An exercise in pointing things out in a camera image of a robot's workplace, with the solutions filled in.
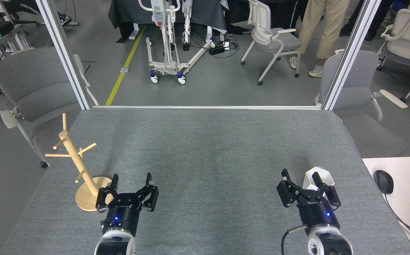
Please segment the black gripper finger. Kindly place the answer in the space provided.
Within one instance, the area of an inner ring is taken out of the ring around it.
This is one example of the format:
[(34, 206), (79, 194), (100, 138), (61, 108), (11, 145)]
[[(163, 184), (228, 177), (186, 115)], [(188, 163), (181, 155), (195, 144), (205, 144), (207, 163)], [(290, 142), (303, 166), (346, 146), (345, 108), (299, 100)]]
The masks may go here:
[(287, 169), (281, 171), (281, 177), (276, 189), (283, 206), (289, 208), (292, 204), (297, 203), (297, 199), (302, 194), (302, 188), (291, 181)]
[(341, 203), (340, 203), (340, 199), (337, 195), (335, 187), (333, 185), (328, 185), (324, 183), (318, 172), (314, 172), (312, 174), (312, 179), (315, 185), (318, 187), (316, 199), (320, 199), (321, 197), (323, 197), (323, 194), (326, 194), (331, 208), (333, 210), (336, 210), (337, 208), (339, 208)]
[(113, 197), (117, 195), (116, 187), (118, 184), (119, 176), (118, 174), (114, 174), (112, 178), (112, 182), (107, 185), (106, 187), (101, 187), (98, 190), (97, 200), (96, 200), (96, 209), (99, 213), (103, 213), (106, 211), (108, 207), (108, 203), (106, 203), (106, 197), (111, 194)]
[(143, 207), (153, 212), (158, 199), (158, 187), (153, 184), (151, 173), (147, 173), (146, 184), (136, 192), (136, 208), (141, 210)]

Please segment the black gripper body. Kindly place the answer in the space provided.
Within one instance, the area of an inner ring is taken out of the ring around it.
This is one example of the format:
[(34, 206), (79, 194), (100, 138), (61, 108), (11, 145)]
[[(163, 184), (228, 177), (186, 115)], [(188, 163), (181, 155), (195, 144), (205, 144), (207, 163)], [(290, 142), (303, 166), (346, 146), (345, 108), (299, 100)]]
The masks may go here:
[(102, 233), (105, 234), (110, 230), (121, 230), (135, 235), (140, 212), (140, 194), (114, 194), (113, 200), (108, 203), (107, 216), (101, 221)]
[(337, 229), (341, 227), (328, 202), (299, 200), (297, 207), (302, 224), (306, 225), (307, 235), (316, 227), (331, 226)]

